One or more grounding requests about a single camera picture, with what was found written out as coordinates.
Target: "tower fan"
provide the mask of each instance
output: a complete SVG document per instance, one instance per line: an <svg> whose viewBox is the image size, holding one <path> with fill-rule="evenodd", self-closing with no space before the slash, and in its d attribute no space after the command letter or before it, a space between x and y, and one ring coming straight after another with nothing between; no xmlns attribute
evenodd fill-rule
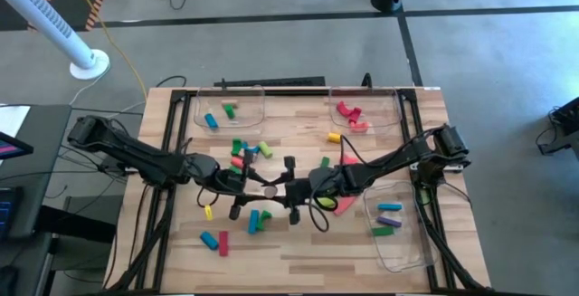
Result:
<svg viewBox="0 0 579 296"><path fill-rule="evenodd" d="M36 30L71 59L71 75L79 80L103 76L110 67L106 53L92 50L46 0L6 0Z"/></svg>

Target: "plastic bin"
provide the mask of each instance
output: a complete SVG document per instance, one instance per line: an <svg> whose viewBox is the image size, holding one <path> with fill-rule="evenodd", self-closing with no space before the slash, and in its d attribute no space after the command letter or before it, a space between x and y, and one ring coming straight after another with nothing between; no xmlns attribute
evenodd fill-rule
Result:
<svg viewBox="0 0 579 296"><path fill-rule="evenodd" d="M401 204L400 211L381 211L378 205ZM397 182L390 186L370 187L364 192L364 204L368 230L384 227L376 218L384 216L402 222L388 236L373 236L379 262L389 272L402 272L416 267L435 264L438 250L426 233L419 220L420 214L414 201L414 189L410 182Z"/></svg>
<svg viewBox="0 0 579 296"><path fill-rule="evenodd" d="M230 119L223 103L235 100L234 118ZM217 129L211 128L206 114L211 114L217 122ZM261 134L265 119L265 90L262 86L201 88L195 97L194 122L207 134L221 136L244 136Z"/></svg>
<svg viewBox="0 0 579 296"><path fill-rule="evenodd" d="M349 110L361 110L356 124L367 124L367 129L350 127L350 118L337 110L341 102ZM329 114L332 132L346 135L386 134L400 123L401 118L398 95L394 88L330 88Z"/></svg>

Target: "wooden tabletop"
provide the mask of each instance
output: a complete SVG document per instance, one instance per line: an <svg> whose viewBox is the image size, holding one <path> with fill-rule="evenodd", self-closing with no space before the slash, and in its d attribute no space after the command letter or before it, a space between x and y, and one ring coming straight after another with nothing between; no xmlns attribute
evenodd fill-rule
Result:
<svg viewBox="0 0 579 296"><path fill-rule="evenodd" d="M434 128L448 122L448 116L438 89L416 89L424 129ZM147 107L139 132L139 139L160 148L171 89L152 89L148 95ZM283 157L295 156L296 176L305 177L318 167L322 157L329 157L334 165L339 158L339 145L327 142L329 131L343 130L340 122L332 121L330 111L335 100L328 97L265 97L265 119L258 129L259 136L240 136L250 146L265 140L273 151L273 157L257 159L254 167L268 180L276 178L284 171ZM402 143L400 125L386 127L395 119L393 103L378 103L377 100L348 100L348 104L360 104L363 119L378 123L372 134L349 135L356 149L364 159L380 157L398 148ZM238 109L240 118L249 116ZM387 110L385 118L375 118ZM408 117L413 129L412 116ZM228 167L231 159L232 135L222 132L214 135L195 124L195 111L190 111L190 121L185 138L193 138L188 152L200 152L216 158L222 167ZM350 150L346 153L354 156ZM447 180L466 192L462 175L447 175ZM401 169L375 182L375 186L391 186L409 179L408 169ZM138 203L144 185L140 177L128 180L123 207L119 217L119 248L109 285L114 283L127 269L129 253L135 232ZM308 209L301 210L301 222L289 225L287 209L275 202L249 203L242 209L236 221L228 219L233 199L221 196L212 206L214 220L207 221L203 208L195 199L199 186L191 183L179 186L176 192L176 206L171 223L171 233L166 253L166 266L162 282L162 292L425 292L429 290L426 271L417 267L394 273L387 271L379 259L373 238L368 234L364 198L360 196L354 205L341 216L327 213L330 229L319 232L311 222ZM256 185L248 185L246 192L260 193ZM152 193L149 190L140 213L137 251L142 244L148 207ZM203 193L202 203L213 199L210 193ZM477 229L472 212L465 199L449 188L439 188L441 214L446 229L449 247L469 270L472 276L484 285L489 285L489 277L480 250ZM254 235L247 233L249 214L252 209L268 210L273 218L266 224L266 231ZM228 257L220 257L210 251L200 240L199 234L208 231L218 236L218 232L229 232L230 252ZM400 243L401 235L395 243ZM399 246L400 254L406 256L409 247ZM157 249L152 253L147 267L146 286L152 282ZM441 286L442 270L437 262L437 273Z"/></svg>

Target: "computer screen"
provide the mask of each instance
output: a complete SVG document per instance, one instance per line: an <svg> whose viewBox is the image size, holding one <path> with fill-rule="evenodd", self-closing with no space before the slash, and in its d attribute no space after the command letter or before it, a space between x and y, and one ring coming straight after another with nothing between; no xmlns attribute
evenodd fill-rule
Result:
<svg viewBox="0 0 579 296"><path fill-rule="evenodd" d="M32 146L0 132L0 160L28 155L33 151Z"/></svg>

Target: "concrete floor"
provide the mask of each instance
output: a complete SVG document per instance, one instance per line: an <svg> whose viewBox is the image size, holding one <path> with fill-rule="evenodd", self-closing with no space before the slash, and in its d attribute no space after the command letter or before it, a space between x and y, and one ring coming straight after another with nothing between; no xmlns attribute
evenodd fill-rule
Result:
<svg viewBox="0 0 579 296"><path fill-rule="evenodd" d="M372 11L368 0L105 0L107 20ZM406 10L579 5L579 0L403 0ZM536 135L546 113L579 96L578 13L409 18L424 85L441 86L451 123L471 150L465 171L482 250L499 291L571 295L579 276L579 163L570 152L542 157ZM117 28L111 33L148 87L182 74L189 86L227 80L326 76L328 85L412 85L395 19L319 20ZM110 73L75 105L123 109L143 100L135 78L101 30L81 33L112 59ZM0 33L1 102L68 103L84 83L39 34ZM119 117L132 133L139 120ZM70 164L59 163L60 167ZM81 177L59 176L48 194L94 196ZM122 194L115 185L111 194ZM61 205L63 198L50 200ZM102 279L102 272L73 272ZM98 289L59 276L53 295Z"/></svg>

